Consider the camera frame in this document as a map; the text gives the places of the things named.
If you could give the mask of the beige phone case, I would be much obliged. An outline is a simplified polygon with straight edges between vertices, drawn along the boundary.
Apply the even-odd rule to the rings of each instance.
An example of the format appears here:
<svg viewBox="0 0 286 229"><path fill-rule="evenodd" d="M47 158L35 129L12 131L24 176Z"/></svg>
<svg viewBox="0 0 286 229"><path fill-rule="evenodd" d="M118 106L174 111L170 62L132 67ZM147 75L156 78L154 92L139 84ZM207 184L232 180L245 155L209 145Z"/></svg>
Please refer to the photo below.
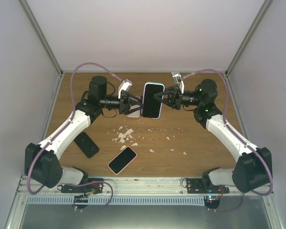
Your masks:
<svg viewBox="0 0 286 229"><path fill-rule="evenodd" d="M128 118L138 118L140 117L140 111L133 112L127 115Z"/></svg>

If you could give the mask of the phone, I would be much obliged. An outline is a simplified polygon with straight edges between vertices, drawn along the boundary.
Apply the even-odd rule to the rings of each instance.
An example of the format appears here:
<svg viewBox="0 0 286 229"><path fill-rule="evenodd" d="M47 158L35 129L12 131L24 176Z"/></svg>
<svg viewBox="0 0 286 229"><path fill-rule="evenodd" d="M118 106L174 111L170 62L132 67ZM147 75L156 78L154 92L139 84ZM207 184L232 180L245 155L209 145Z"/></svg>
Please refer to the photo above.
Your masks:
<svg viewBox="0 0 286 229"><path fill-rule="evenodd" d="M162 103L154 99L154 95L164 91L164 84L146 82L143 90L142 117L158 119L161 114Z"/></svg>
<svg viewBox="0 0 286 229"><path fill-rule="evenodd" d="M137 153L130 147L123 149L108 163L108 168L115 174L120 174L134 159Z"/></svg>

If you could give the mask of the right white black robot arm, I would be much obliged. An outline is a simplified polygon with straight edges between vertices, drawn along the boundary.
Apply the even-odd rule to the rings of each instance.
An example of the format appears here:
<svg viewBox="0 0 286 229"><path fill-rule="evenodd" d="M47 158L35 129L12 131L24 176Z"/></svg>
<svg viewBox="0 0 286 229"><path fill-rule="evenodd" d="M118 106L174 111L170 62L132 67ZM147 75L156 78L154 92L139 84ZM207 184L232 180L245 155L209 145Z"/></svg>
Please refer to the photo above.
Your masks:
<svg viewBox="0 0 286 229"><path fill-rule="evenodd" d="M242 193L255 193L257 188L269 184L269 190L264 193L269 195L273 191L271 152L248 141L227 122L224 112L215 105L217 96L215 81L204 79L194 91L185 91L180 81L153 97L176 110L193 105L196 122L216 136L235 159L233 169L213 168L203 173L201 185L206 193L224 185L234 186Z"/></svg>

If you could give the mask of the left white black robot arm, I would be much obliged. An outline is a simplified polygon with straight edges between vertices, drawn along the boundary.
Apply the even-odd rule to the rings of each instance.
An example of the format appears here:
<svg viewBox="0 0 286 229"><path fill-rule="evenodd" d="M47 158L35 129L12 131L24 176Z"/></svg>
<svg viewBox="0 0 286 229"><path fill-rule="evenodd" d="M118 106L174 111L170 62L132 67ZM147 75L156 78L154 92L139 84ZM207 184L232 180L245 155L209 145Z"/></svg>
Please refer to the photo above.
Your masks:
<svg viewBox="0 0 286 229"><path fill-rule="evenodd" d="M31 187L31 180L35 180L42 187L52 188L58 184L67 184L72 185L79 193L88 189L89 181L83 170L60 165L59 160L65 149L103 114L104 109L129 115L143 107L142 100L123 87L119 88L118 95L107 94L107 84L106 77L93 77L89 89L84 92L65 122L40 143L30 143L26 147L24 172L27 176L27 188Z"/></svg>

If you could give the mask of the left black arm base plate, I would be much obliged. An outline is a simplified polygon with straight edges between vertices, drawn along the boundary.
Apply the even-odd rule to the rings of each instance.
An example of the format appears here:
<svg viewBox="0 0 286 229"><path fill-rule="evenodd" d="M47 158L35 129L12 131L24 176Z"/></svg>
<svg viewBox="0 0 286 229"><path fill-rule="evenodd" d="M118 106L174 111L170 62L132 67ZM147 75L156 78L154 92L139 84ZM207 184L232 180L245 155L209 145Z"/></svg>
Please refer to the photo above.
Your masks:
<svg viewBox="0 0 286 229"><path fill-rule="evenodd" d="M58 185L57 189L61 193L73 194L99 194L102 193L103 178L85 178L78 186Z"/></svg>

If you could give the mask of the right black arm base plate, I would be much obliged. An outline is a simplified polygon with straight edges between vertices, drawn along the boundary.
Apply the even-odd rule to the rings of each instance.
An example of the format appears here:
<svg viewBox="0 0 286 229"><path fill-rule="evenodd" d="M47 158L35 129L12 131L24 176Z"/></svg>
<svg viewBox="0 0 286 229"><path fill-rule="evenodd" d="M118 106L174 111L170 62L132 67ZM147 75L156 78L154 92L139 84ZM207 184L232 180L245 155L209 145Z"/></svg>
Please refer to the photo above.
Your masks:
<svg viewBox="0 0 286 229"><path fill-rule="evenodd" d="M183 178L182 187L188 194L228 194L230 190L226 186L215 186L208 178Z"/></svg>

